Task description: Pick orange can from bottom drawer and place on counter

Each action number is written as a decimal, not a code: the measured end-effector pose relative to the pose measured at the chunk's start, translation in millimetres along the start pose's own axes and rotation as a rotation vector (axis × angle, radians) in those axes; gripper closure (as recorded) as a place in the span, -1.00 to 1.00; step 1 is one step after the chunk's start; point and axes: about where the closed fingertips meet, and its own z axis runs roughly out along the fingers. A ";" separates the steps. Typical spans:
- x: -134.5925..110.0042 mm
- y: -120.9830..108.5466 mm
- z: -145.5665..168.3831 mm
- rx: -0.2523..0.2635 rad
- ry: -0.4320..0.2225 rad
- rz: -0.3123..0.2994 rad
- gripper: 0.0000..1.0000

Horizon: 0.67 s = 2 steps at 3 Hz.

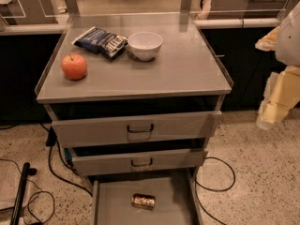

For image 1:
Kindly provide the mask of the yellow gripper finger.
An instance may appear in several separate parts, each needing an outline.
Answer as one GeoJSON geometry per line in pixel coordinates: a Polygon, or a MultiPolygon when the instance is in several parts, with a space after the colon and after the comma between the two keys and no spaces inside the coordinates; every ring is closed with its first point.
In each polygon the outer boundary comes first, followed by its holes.
{"type": "Polygon", "coordinates": [[[300,101],[300,67],[287,66],[280,73],[272,72],[267,80],[256,124],[274,128],[300,101]]]}
{"type": "Polygon", "coordinates": [[[279,27],[276,27],[259,39],[255,44],[255,48],[264,52],[274,51],[277,44],[278,30],[279,27]]]}

